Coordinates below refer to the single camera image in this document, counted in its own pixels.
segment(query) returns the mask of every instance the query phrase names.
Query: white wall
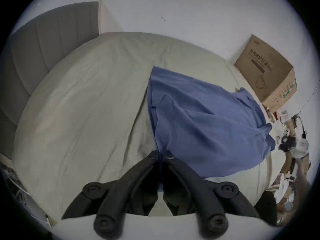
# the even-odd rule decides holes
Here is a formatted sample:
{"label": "white wall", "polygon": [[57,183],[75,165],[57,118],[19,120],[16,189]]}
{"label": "white wall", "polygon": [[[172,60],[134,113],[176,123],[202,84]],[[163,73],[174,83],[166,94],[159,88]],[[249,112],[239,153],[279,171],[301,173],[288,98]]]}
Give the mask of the white wall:
{"label": "white wall", "polygon": [[[96,0],[34,0],[14,28],[56,7]],[[287,103],[298,113],[320,79],[320,63],[302,20],[286,0],[103,0],[123,31],[178,38],[234,63],[251,34],[278,52],[295,69],[298,91]],[[312,141],[311,160],[319,148],[320,95],[303,108],[302,120]]]}

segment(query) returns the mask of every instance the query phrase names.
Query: gray upholstered headboard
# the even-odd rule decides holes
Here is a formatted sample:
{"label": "gray upholstered headboard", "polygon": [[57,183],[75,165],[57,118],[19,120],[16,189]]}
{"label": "gray upholstered headboard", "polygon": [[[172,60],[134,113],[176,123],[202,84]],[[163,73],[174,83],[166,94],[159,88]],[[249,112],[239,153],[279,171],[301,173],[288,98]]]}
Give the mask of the gray upholstered headboard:
{"label": "gray upholstered headboard", "polygon": [[11,158],[15,132],[33,91],[80,45],[98,37],[98,2],[48,11],[11,35],[0,56],[0,153]]}

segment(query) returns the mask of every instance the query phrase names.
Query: mattress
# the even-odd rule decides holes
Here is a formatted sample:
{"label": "mattress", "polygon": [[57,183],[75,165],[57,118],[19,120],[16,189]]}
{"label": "mattress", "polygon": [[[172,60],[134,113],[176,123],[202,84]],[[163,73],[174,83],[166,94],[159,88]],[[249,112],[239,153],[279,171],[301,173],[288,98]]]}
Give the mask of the mattress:
{"label": "mattress", "polygon": [[[13,147],[19,179],[56,221],[87,183],[116,180],[154,150],[146,104],[153,66],[229,92],[244,87],[262,106],[234,66],[192,44],[146,33],[105,33],[83,44],[34,91]],[[276,149],[250,170],[208,180],[234,182],[255,205],[284,161]]]}

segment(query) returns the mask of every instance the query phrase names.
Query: cable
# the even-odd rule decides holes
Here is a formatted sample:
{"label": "cable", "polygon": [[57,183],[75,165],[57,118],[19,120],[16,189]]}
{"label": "cable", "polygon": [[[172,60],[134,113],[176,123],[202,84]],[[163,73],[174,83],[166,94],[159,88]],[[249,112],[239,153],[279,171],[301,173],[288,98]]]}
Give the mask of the cable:
{"label": "cable", "polygon": [[318,84],[316,86],[316,88],[314,89],[313,93],[311,94],[310,98],[306,101],[306,103],[303,105],[303,107],[301,108],[301,110],[304,108],[304,106],[308,103],[308,101],[310,101],[311,97],[314,95],[314,93],[316,92],[318,86],[319,86],[320,80],[318,81]]}
{"label": "cable", "polygon": [[[314,95],[314,93],[316,92],[316,90],[317,90],[317,88],[318,88],[318,86],[319,86],[319,83],[320,83],[320,80],[318,81],[318,84],[317,84],[317,86],[315,87],[315,89],[314,89],[314,91],[313,91],[313,93],[311,94],[311,96],[310,96],[310,98],[306,101],[306,103],[302,106],[302,108],[301,108],[301,110],[304,108],[304,106],[308,103],[308,101],[310,101],[310,99],[311,99],[311,97]],[[301,125],[302,125],[302,130],[303,130],[303,132],[305,131],[304,130],[304,127],[303,127],[303,123],[302,123],[302,120],[301,120],[301,110],[297,113],[297,116],[298,116],[298,118],[300,119],[300,122],[301,122]]]}

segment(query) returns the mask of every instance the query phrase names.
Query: blue cloth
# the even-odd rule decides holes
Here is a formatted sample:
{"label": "blue cloth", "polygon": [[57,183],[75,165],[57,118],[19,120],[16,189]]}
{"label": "blue cloth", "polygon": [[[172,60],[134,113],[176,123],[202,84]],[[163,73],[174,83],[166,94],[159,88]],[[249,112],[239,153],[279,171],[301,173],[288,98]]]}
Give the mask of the blue cloth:
{"label": "blue cloth", "polygon": [[244,88],[223,88],[153,67],[147,91],[156,148],[203,178],[253,168],[275,148],[262,110]]}

